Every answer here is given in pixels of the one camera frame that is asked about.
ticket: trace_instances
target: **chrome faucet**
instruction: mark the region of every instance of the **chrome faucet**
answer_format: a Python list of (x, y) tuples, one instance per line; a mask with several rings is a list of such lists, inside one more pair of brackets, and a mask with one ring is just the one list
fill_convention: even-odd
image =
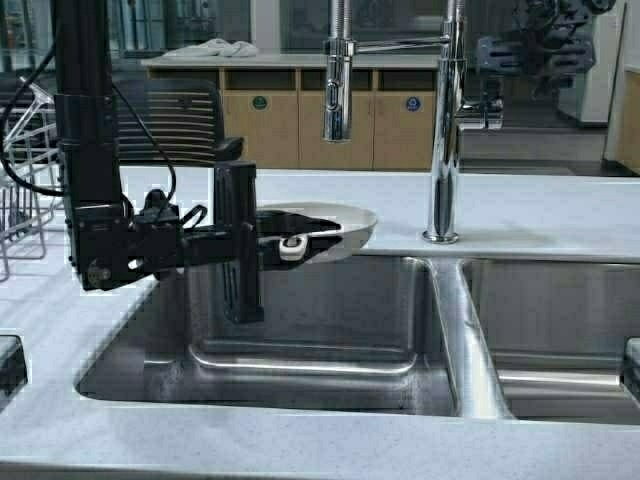
[(502, 128), (503, 102), (483, 95), (464, 98), (466, 69), (465, 0), (448, 0), (442, 35), (407, 40), (356, 44), (351, 38), (351, 0), (332, 0), (331, 37), (327, 42), (327, 82), (324, 139), (340, 143), (351, 139), (351, 75), (356, 53), (441, 47), (438, 62), (436, 126), (431, 169), (431, 207), (424, 238), (438, 244), (455, 243), (455, 204), (460, 172), (459, 132)]

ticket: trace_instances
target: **stainless steel sink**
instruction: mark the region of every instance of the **stainless steel sink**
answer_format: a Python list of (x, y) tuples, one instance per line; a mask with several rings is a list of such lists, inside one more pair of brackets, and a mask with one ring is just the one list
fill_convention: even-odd
[(640, 266), (474, 261), (464, 272), (516, 417), (640, 424), (621, 381), (640, 337)]
[(427, 263), (361, 256), (262, 275), (266, 320), (219, 311), (218, 267), (158, 284), (78, 384), (113, 401), (455, 414)]

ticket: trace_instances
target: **double sink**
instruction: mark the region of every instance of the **double sink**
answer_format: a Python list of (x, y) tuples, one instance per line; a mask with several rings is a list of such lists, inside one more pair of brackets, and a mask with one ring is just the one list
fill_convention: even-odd
[(640, 337), (640, 266), (364, 255), (262, 276), (266, 319), (250, 325), (225, 320), (219, 267), (157, 284), (78, 391), (640, 424), (624, 375)]

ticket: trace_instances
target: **green sticker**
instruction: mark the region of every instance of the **green sticker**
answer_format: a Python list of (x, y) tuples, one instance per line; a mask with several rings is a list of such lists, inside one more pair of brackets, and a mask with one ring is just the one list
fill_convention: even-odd
[(256, 110), (266, 110), (269, 106), (269, 101), (265, 97), (253, 97), (253, 108)]

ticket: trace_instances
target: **white countertop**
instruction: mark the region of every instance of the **white countertop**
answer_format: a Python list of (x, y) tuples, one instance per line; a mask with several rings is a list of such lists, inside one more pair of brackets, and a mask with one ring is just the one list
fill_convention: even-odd
[[(164, 187), (161, 168), (124, 169), (137, 206)], [(204, 170), (178, 171), (184, 208), (210, 198)], [(332, 201), (380, 217), (369, 253), (640, 262), (640, 182), (468, 175), (454, 246), (420, 238), (428, 177), (420, 174), (261, 172), (263, 202)], [(89, 400), (74, 390), (122, 327), (146, 279), (83, 293), (66, 239), (48, 257), (15, 264), (0, 284), (0, 334), (20, 335), (30, 383), (0, 413), (0, 463), (93, 466), (269, 478), (633, 478), (640, 428), (396, 415), (261, 410)]]
[[(356, 55), (355, 68), (425, 69), (437, 70), (439, 55)], [(142, 60), (142, 66), (156, 70), (207, 70), (222, 67), (236, 68), (326, 68), (327, 57), (322, 54), (265, 53), (251, 58), (157, 57)]]

